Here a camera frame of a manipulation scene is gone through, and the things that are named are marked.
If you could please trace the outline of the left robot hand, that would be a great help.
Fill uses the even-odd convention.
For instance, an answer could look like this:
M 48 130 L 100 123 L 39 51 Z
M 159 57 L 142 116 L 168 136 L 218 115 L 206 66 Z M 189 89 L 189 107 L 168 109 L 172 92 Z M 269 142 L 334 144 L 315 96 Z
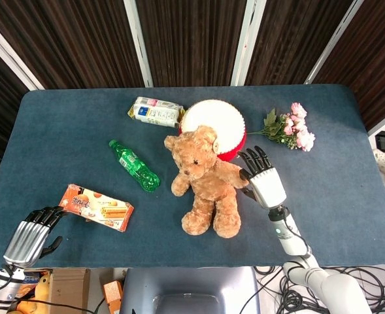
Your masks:
M 54 252 L 63 240 L 61 236 L 57 236 L 47 247 L 44 244 L 50 232 L 66 214 L 60 206 L 44 207 L 30 212 L 15 230 L 3 255 L 5 262 L 25 269 Z

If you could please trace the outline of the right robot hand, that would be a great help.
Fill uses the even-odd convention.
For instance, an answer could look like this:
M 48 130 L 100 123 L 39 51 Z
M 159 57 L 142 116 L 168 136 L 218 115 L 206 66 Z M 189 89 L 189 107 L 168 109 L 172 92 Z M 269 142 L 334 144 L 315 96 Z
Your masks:
M 266 153 L 259 147 L 247 148 L 238 155 L 244 161 L 247 169 L 239 171 L 241 179 L 247 180 L 251 190 L 242 188 L 242 191 L 257 201 L 264 209 L 274 209 L 283 205 L 286 192 L 280 180 L 278 171 L 268 159 Z

